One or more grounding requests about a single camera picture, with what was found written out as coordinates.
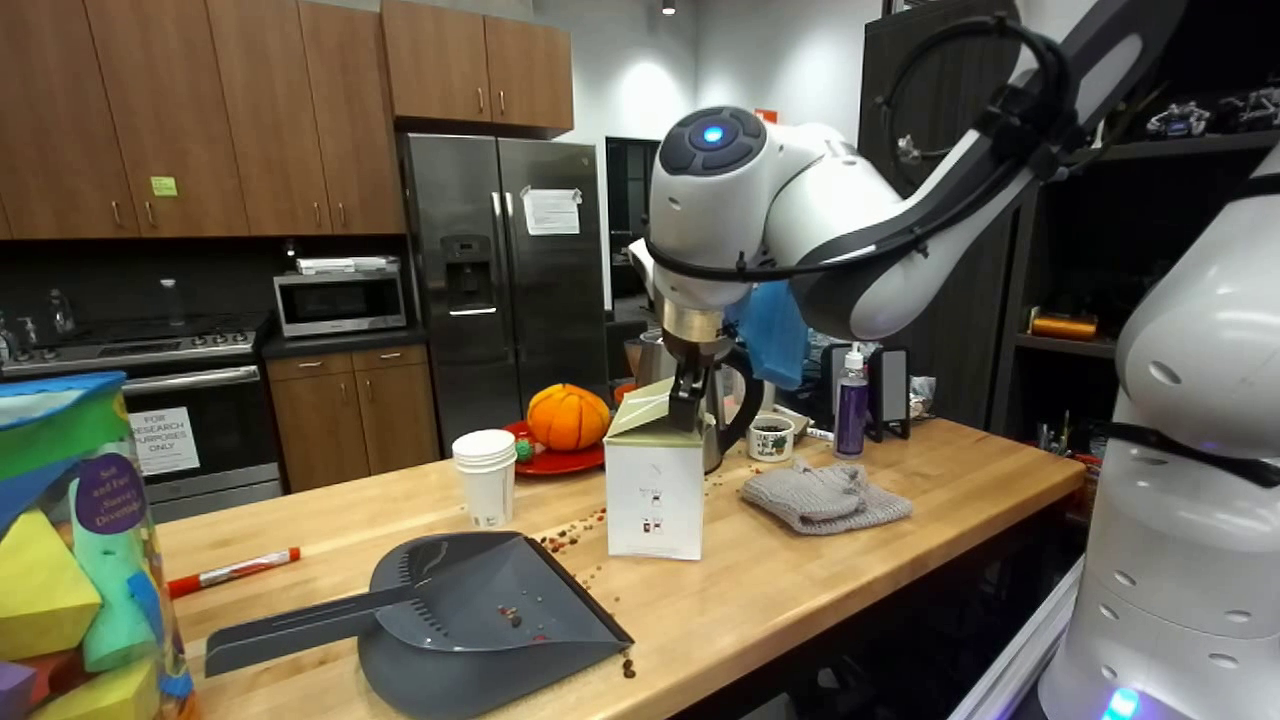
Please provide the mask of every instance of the refrigerator door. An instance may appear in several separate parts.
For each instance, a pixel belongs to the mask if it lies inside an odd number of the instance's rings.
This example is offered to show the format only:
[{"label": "refrigerator door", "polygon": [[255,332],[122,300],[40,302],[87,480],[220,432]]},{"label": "refrigerator door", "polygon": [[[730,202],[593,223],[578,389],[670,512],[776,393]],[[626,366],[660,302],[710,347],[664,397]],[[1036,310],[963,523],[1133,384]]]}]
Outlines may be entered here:
[{"label": "refrigerator door", "polygon": [[521,403],[544,384],[606,397],[597,149],[499,138]]},{"label": "refrigerator door", "polygon": [[499,429],[522,410],[514,397],[494,138],[407,133],[403,154],[438,437],[451,444],[470,429]]}]

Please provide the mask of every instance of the box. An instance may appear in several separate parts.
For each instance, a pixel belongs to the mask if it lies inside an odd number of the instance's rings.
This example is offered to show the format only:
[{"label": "box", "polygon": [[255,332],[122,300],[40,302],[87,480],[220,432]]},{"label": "box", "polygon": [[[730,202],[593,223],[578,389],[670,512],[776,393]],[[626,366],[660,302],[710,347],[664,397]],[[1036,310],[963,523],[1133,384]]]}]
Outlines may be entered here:
[{"label": "box", "polygon": [[119,389],[0,384],[0,714],[146,720],[192,694]]},{"label": "box", "polygon": [[606,556],[703,556],[703,432],[669,421],[670,378],[624,397],[603,437]]}]

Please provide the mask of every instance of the plate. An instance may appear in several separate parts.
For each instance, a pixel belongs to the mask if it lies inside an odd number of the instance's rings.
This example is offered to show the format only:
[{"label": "plate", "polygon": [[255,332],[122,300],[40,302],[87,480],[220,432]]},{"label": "plate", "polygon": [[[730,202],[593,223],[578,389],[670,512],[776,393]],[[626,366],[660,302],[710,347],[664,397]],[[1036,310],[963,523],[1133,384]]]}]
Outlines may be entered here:
[{"label": "plate", "polygon": [[[532,439],[522,421],[509,425],[509,432],[514,439]],[[597,471],[597,468],[603,468],[603,448],[598,444],[593,444],[583,451],[539,451],[539,457],[528,457],[528,460],[514,464],[514,475],[521,480],[559,480],[559,475],[583,475],[583,471]]]}]

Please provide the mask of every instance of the yellow sponge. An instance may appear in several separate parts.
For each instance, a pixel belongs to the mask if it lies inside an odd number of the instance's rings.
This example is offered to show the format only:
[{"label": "yellow sponge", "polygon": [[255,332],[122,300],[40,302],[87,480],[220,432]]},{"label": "yellow sponge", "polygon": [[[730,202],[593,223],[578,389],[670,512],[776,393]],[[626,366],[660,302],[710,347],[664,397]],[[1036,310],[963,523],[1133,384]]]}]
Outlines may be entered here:
[{"label": "yellow sponge", "polygon": [[69,650],[101,608],[69,542],[42,512],[0,537],[0,660]]},{"label": "yellow sponge", "polygon": [[103,670],[42,704],[35,720],[151,720],[159,710],[154,656]]}]

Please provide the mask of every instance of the lower cabinet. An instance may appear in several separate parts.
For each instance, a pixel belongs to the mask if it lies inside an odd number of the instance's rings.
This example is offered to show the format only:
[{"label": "lower cabinet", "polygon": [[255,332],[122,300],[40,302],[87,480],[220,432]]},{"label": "lower cabinet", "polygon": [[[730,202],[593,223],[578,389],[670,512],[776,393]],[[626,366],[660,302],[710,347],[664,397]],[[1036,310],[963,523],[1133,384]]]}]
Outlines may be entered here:
[{"label": "lower cabinet", "polygon": [[438,460],[419,345],[267,359],[292,491]]}]

